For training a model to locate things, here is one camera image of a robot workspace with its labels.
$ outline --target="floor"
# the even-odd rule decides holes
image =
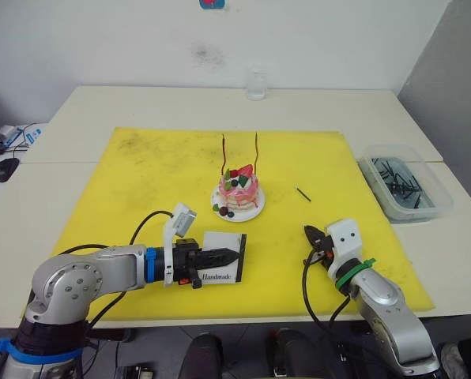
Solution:
[[[445,342],[456,342],[471,338],[471,315],[423,319],[435,347]],[[361,322],[338,322],[336,327],[342,332],[353,332]],[[211,332],[223,340],[225,366],[224,379],[249,379],[267,377],[264,341],[269,331],[277,328],[295,328],[309,336],[317,346],[322,346],[321,332],[312,322],[289,324],[252,325],[203,325],[168,328],[140,328],[130,343],[119,345],[118,363],[129,366],[139,362],[149,362],[155,370],[156,379],[176,378],[183,356],[190,341],[200,333]],[[1,336],[11,336],[13,330],[0,329]],[[370,336],[357,337],[363,343],[371,343]],[[86,379],[113,378],[115,372],[116,342],[101,341],[100,351]],[[91,364],[94,350],[85,349],[84,367]],[[341,368],[337,368],[339,379],[348,379]]]

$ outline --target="computer mouse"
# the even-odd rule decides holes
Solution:
[[[0,183],[7,182],[16,170],[20,160],[18,158],[8,158],[0,161]]]

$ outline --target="white wall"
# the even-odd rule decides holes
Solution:
[[[448,0],[0,0],[0,118],[46,121],[78,84],[398,92]]]

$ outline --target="green ring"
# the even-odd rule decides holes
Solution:
[[[336,282],[336,288],[339,290],[339,288],[343,287],[346,282],[348,282],[351,278],[353,278],[356,274],[361,272],[362,270],[365,270],[366,268],[370,268],[373,263],[376,262],[376,259],[371,258],[363,263],[360,263],[359,265],[355,266],[348,272],[346,272],[337,282]]]

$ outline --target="plastic container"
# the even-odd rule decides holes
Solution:
[[[409,146],[371,146],[359,166],[392,223],[430,220],[453,205],[443,184]]]

